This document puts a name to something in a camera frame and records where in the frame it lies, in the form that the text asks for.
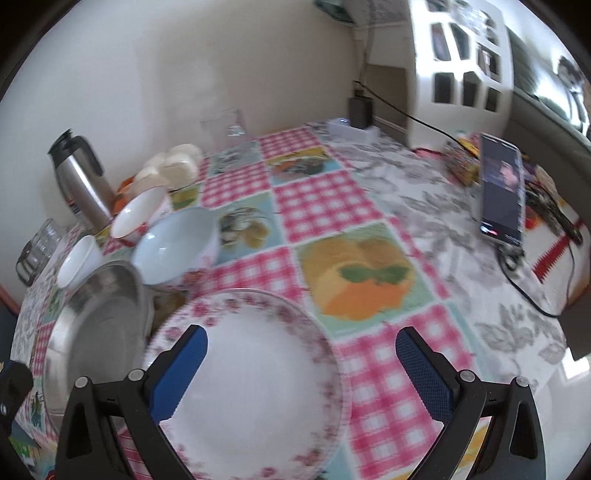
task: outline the white floor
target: white floor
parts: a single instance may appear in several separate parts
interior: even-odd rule
[[[591,443],[591,355],[565,359],[535,395],[546,454],[547,480],[564,480]]]

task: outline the smartphone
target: smartphone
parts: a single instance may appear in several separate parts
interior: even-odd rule
[[[489,240],[521,248],[525,186],[521,152],[491,135],[480,136],[480,232]]]

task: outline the tablecloth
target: tablecloth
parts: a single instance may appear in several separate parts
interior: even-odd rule
[[[406,478],[437,437],[441,425],[395,356],[399,328],[415,326],[457,369],[490,381],[520,374],[534,388],[564,352],[559,324],[535,314],[506,283],[442,162],[385,135],[358,145],[330,137],[324,122],[266,135],[207,159],[199,181],[173,202],[215,209],[222,229],[217,264],[191,297],[260,288],[300,303],[328,330],[353,404],[349,434],[321,478]],[[56,438],[41,374],[63,303],[55,276],[80,233],[69,233],[29,290],[11,355],[34,375],[17,422],[49,448]],[[108,240],[104,253],[125,255],[121,247]],[[532,269],[519,280],[547,300]],[[137,477],[148,478],[129,435],[121,442]]]

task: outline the power adapter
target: power adapter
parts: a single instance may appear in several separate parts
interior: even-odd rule
[[[355,89],[349,98],[349,125],[365,130],[374,122],[374,101],[363,95],[363,90]]]

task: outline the metal bowl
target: metal bowl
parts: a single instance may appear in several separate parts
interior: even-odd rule
[[[109,262],[83,280],[47,345],[43,397],[57,433],[78,377],[110,382],[141,367],[153,314],[151,295],[129,262]]]

